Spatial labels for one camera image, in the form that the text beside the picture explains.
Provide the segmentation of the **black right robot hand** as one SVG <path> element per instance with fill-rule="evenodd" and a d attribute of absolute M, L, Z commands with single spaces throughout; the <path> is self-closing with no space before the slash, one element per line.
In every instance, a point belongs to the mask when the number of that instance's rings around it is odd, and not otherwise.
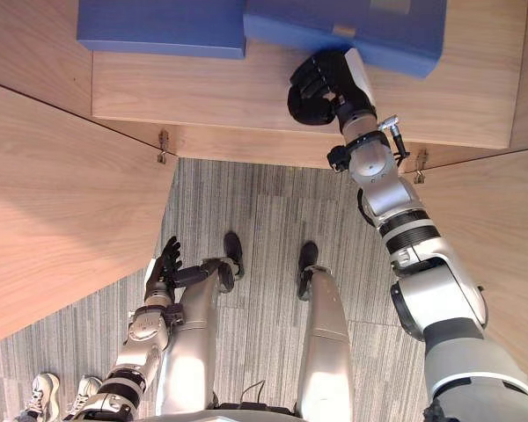
<path fill-rule="evenodd" d="M 308 126 L 337 120 L 344 127 L 355 116 L 377 114 L 353 78 L 345 52 L 336 49 L 319 51 L 294 71 L 287 105 L 290 115 Z"/>

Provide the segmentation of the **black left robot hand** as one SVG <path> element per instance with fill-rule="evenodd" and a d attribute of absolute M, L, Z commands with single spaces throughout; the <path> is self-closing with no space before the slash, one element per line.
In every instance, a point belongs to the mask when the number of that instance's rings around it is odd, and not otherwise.
<path fill-rule="evenodd" d="M 145 284 L 144 300 L 147 301 L 155 295 L 162 295 L 167 297 L 170 303 L 174 303 L 174 275 L 181 266 L 180 242 L 176 236 L 172 236 L 167 241 L 160 256 L 155 259 L 150 270 L 150 275 Z"/>

